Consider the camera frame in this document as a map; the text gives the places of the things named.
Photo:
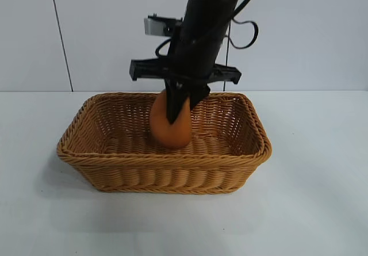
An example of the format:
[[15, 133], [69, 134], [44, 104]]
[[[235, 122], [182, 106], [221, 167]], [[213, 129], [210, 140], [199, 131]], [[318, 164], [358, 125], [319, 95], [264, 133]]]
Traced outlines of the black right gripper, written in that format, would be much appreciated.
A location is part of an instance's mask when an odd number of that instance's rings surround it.
[[185, 101], [195, 107], [210, 93], [213, 82], [239, 83], [241, 72], [231, 66], [216, 64], [211, 49], [195, 45], [188, 51], [178, 51], [179, 38], [172, 37], [155, 49], [155, 58], [132, 60], [129, 75], [138, 79], [162, 79], [166, 91], [166, 117], [170, 124], [178, 118]]

